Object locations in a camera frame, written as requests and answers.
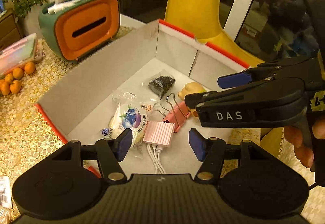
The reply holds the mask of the yellow plush dog toy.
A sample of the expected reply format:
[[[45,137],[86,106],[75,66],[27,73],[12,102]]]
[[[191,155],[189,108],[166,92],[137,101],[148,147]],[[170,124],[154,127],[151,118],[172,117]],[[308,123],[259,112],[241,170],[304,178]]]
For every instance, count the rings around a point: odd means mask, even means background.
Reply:
[[[201,84],[196,83],[196,82],[191,82],[191,83],[187,83],[183,87],[183,89],[177,93],[177,96],[181,100],[180,110],[186,116],[187,119],[191,115],[193,115],[195,118],[198,118],[198,114],[195,109],[190,109],[186,106],[186,104],[184,102],[185,96],[187,96],[189,94],[196,94],[196,93],[202,93],[202,92],[206,92],[206,90],[204,89],[204,87],[202,87]]]

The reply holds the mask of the blueberry snack packet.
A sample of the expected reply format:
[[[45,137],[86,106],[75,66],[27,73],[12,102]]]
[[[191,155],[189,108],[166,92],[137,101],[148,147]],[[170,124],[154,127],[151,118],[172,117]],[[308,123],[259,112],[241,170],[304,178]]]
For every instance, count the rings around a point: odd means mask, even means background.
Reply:
[[[116,105],[114,115],[108,126],[101,129],[97,135],[110,140],[117,138],[125,129],[130,129],[132,132],[130,150],[133,155],[141,157],[145,130],[158,99],[148,93],[137,95],[129,91],[116,90],[112,102]]]

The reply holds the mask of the pink binder clip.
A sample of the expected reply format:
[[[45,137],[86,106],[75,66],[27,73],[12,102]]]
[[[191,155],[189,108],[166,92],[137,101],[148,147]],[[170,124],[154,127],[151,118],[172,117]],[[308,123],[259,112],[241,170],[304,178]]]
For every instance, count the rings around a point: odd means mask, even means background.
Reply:
[[[178,102],[175,93],[168,94],[166,103],[169,108],[165,107],[161,102],[155,107],[155,111],[163,116],[162,122],[174,124],[174,133],[178,133],[187,119],[191,116],[190,110],[184,101]]]

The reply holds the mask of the bag of black beads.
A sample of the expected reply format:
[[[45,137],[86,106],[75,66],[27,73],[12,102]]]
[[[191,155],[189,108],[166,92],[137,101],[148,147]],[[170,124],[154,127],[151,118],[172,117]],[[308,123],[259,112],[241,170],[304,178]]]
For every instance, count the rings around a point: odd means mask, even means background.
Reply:
[[[148,88],[162,99],[175,85],[175,82],[175,78],[169,72],[162,70],[149,79]]]

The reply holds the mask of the red cardboard box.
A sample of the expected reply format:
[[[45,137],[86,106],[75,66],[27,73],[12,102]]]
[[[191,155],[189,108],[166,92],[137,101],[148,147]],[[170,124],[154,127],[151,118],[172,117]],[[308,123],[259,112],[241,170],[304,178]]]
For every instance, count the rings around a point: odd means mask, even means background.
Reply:
[[[43,95],[37,106],[64,142],[83,145],[100,139],[116,111],[118,92],[147,100],[145,81],[167,72],[176,82],[173,93],[198,82],[219,90],[220,76],[240,72],[248,64],[211,43],[201,44],[188,32],[153,21],[105,46],[69,71]]]

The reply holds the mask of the green orange tissue box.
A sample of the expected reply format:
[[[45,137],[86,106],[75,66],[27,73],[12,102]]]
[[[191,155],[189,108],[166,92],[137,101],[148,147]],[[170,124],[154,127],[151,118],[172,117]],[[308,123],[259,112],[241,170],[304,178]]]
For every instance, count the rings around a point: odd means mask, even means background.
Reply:
[[[119,0],[68,0],[39,13],[41,33],[52,52],[76,62],[106,45],[119,31]]]

